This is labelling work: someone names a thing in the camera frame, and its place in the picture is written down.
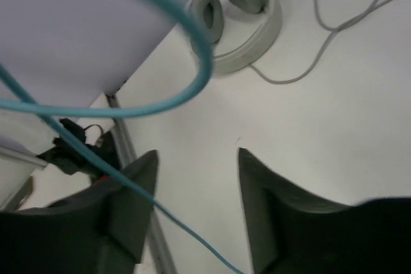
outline teal cable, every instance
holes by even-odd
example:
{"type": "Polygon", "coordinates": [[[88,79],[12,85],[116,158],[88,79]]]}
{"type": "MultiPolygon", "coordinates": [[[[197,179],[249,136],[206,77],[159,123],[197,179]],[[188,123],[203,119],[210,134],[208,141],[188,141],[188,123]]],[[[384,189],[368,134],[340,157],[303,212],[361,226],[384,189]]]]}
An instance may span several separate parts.
{"type": "Polygon", "coordinates": [[[173,20],[181,23],[190,34],[197,46],[200,59],[200,68],[194,80],[180,93],[153,104],[133,108],[80,108],[61,107],[53,105],[38,105],[27,102],[16,102],[9,99],[0,99],[0,108],[26,112],[38,115],[68,116],[68,117],[110,117],[129,118],[146,116],[175,108],[196,96],[208,83],[213,68],[213,52],[210,48],[208,35],[195,22],[191,15],[184,11],[184,5],[177,0],[150,0],[173,20]]]}
{"type": "Polygon", "coordinates": [[[92,152],[87,146],[81,143],[72,133],[66,130],[60,125],[58,121],[53,119],[51,114],[65,115],[65,116],[86,116],[86,117],[133,117],[141,116],[144,114],[152,114],[160,112],[189,100],[194,95],[199,93],[202,88],[207,84],[211,76],[211,50],[208,44],[208,40],[203,31],[197,26],[192,18],[184,12],[183,6],[179,5],[174,0],[152,0],[158,6],[167,11],[171,16],[176,18],[183,27],[189,32],[193,40],[196,42],[199,50],[202,50],[200,55],[201,70],[194,81],[188,88],[177,94],[174,98],[167,99],[158,102],[153,105],[147,105],[139,108],[129,108],[126,110],[88,110],[86,108],[67,108],[67,107],[54,107],[38,105],[34,98],[28,93],[19,82],[6,70],[6,68],[0,64],[0,79],[6,84],[10,90],[22,100],[22,102],[15,102],[10,100],[0,100],[0,108],[6,108],[21,112],[31,112],[37,114],[45,123],[47,123],[52,129],[54,129],[63,140],[68,143],[79,154],[83,155],[91,164],[100,168],[106,174],[116,179],[123,185],[131,188],[136,193],[153,203],[169,220],[171,220],[178,227],[186,231],[189,235],[194,237],[199,243],[205,246],[214,256],[216,256],[223,264],[225,264],[230,270],[236,274],[244,274],[239,269],[234,267],[229,261],[227,261],[220,253],[218,253],[205,239],[200,237],[196,232],[185,225],[181,220],[176,218],[166,207],[159,203],[149,192],[145,191],[139,185],[133,183],[118,170],[113,168],[110,164],[106,163],[94,152],[92,152]]]}

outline metal bar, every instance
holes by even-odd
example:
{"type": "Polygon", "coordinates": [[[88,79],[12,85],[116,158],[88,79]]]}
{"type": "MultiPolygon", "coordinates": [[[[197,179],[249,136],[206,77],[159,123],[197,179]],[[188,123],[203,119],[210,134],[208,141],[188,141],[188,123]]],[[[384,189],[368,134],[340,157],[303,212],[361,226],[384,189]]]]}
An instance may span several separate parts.
{"type": "MultiPolygon", "coordinates": [[[[107,101],[112,108],[120,107],[116,96],[107,96],[107,101]]],[[[137,158],[137,154],[134,150],[134,146],[124,120],[114,119],[114,123],[115,127],[111,132],[113,135],[114,144],[116,145],[116,149],[118,151],[120,162],[124,167],[133,162],[137,158]]],[[[171,257],[164,233],[162,232],[162,228],[160,226],[159,218],[155,212],[152,214],[146,240],[153,257],[157,274],[177,274],[177,270],[171,257]]]]}
{"type": "Polygon", "coordinates": [[[0,157],[5,158],[6,160],[13,160],[18,163],[31,165],[34,168],[44,169],[48,165],[45,160],[41,160],[33,155],[5,146],[0,146],[0,157]]]}

